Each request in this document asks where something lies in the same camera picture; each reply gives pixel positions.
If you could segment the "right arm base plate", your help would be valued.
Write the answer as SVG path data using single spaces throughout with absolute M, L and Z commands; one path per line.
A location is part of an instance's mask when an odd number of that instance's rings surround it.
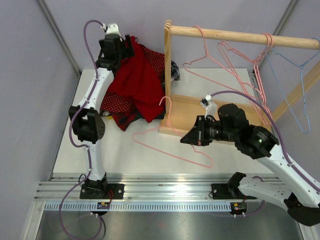
M 212 183 L 209 196 L 214 200 L 237 199 L 239 194 L 234 185 L 230 183 Z

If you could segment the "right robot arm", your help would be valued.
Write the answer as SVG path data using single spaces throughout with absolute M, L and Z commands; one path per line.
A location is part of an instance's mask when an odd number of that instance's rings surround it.
M 277 205 L 298 223 L 312 227 L 320 222 L 320 183 L 284 152 L 283 144 L 266 128 L 249 124 L 245 112 L 235 104 L 218 108 L 218 120 L 199 115 L 181 143 L 208 146 L 212 141 L 234 143 L 242 154 L 271 170 L 285 187 L 252 179 L 236 172 L 227 183 L 232 198 L 241 195 Z

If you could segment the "navy white plaid skirt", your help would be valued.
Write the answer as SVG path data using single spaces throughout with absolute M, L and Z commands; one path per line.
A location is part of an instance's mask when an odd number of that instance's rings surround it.
M 170 82 L 172 83 L 173 81 L 179 81 L 180 79 L 180 69 L 178 65 L 172 60 Z M 125 114 L 129 113 L 129 111 L 133 107 L 134 105 L 130 101 L 125 100 L 123 97 L 112 92 L 106 92 L 101 104 L 99 114 L 102 117 L 109 117 L 114 113 Z

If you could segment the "red black plaid skirt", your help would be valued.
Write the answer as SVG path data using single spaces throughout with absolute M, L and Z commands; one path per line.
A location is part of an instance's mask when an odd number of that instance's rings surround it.
M 111 116 L 116 125 L 122 131 L 125 131 L 131 123 L 135 122 L 141 117 L 141 114 L 137 109 L 134 109 L 129 112 L 111 113 Z

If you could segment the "red polka dot skirt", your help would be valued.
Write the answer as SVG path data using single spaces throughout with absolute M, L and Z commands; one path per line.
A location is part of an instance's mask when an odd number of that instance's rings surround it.
M 150 63 L 152 68 L 155 70 L 156 75 L 160 79 L 161 86 L 163 91 L 165 92 L 165 80 L 164 80 L 164 70 L 165 70 L 165 56 L 163 53 L 151 50 L 146 46 L 139 44 L 142 47 L 144 52 L 144 56 L 146 57 L 147 61 Z

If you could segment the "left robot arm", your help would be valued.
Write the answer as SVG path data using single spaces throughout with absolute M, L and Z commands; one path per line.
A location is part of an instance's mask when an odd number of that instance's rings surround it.
M 76 136 L 80 142 L 76 144 L 71 139 L 71 144 L 85 151 L 87 174 L 79 181 L 80 198 L 85 200 L 121 199 L 124 189 L 122 184 L 108 184 L 102 158 L 102 138 L 106 132 L 106 125 L 100 115 L 100 109 L 121 62 L 132 58 L 135 53 L 128 34 L 125 37 L 117 33 L 106 34 L 99 41 L 99 45 L 100 52 L 98 58 L 93 60 L 94 75 L 89 88 L 79 104 L 71 106 L 68 110 L 69 137 Z

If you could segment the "plain red skirt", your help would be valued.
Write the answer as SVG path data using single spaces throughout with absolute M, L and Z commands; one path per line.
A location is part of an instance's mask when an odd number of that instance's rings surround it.
M 148 123 L 163 119 L 165 107 L 161 99 L 165 92 L 161 81 L 135 37 L 131 36 L 130 41 L 134 56 L 121 61 L 120 69 L 107 91 L 133 103 Z

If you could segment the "light blue wire hanger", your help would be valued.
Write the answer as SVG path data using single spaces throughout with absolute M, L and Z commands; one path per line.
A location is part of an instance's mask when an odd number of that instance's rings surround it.
M 292 89 L 292 91 L 288 94 L 285 94 L 284 88 L 282 86 L 282 84 L 280 83 L 280 79 L 278 77 L 278 75 L 276 74 L 275 68 L 270 60 L 269 57 L 269 53 L 266 53 L 266 60 L 267 63 L 270 67 L 270 70 L 272 72 L 273 78 L 276 82 L 276 85 L 283 97 L 283 101 L 281 102 L 281 104 L 272 112 L 272 118 L 273 120 L 276 122 L 277 120 L 279 120 L 283 114 L 285 114 L 287 111 L 289 111 L 293 117 L 293 119 L 295 120 L 295 123 L 297 124 L 298 128 L 300 129 L 300 131 L 307 135 L 311 132 L 311 123 L 310 123 L 310 118 L 309 115 L 307 113 L 307 100 L 306 100 L 306 88 L 305 88 L 305 81 L 304 81 L 304 68 L 305 66 L 310 63 L 313 59 L 315 59 L 316 57 L 318 57 L 320 55 L 320 51 L 317 50 L 315 52 L 315 54 L 313 54 L 310 58 L 306 59 L 304 62 L 302 62 L 301 64 L 295 63 L 293 60 L 289 59 L 287 56 L 285 56 L 283 53 L 280 53 L 278 50 L 275 49 L 275 47 L 270 47 L 270 51 L 282 58 L 283 60 L 287 61 L 290 65 L 294 66 L 295 68 L 298 69 L 298 78 L 299 78 L 299 83 Z M 306 126 L 307 129 L 304 129 L 301 122 L 299 121 L 297 115 L 295 114 L 295 111 L 293 110 L 293 105 L 299 101 L 299 99 L 302 99 L 302 115 L 304 116 L 305 120 L 306 120 Z

